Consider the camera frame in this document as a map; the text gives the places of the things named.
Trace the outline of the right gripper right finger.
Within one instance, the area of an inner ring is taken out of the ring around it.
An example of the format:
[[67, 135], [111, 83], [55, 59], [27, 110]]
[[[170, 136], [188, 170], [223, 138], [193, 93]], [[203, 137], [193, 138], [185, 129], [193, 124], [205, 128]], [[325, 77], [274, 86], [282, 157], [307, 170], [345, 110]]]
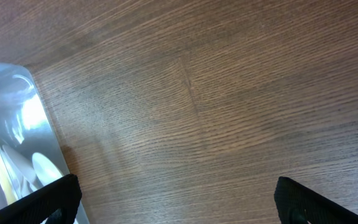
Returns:
[[279, 177], [274, 192], [282, 224], [358, 224], [358, 214], [288, 177]]

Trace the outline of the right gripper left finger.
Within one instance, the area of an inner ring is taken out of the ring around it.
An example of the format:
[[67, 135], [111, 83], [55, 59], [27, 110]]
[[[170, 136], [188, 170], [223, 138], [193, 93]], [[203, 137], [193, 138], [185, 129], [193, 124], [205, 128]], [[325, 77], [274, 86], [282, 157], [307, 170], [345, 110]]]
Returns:
[[68, 174], [0, 210], [0, 224], [75, 221], [82, 192], [76, 175]]

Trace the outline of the white spoon container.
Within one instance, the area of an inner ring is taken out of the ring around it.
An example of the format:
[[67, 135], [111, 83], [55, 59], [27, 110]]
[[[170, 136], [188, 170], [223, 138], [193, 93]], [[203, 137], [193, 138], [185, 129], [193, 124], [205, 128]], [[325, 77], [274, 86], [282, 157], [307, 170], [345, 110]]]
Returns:
[[62, 171], [49, 158], [39, 152], [33, 153], [32, 165], [43, 186], [63, 177]]

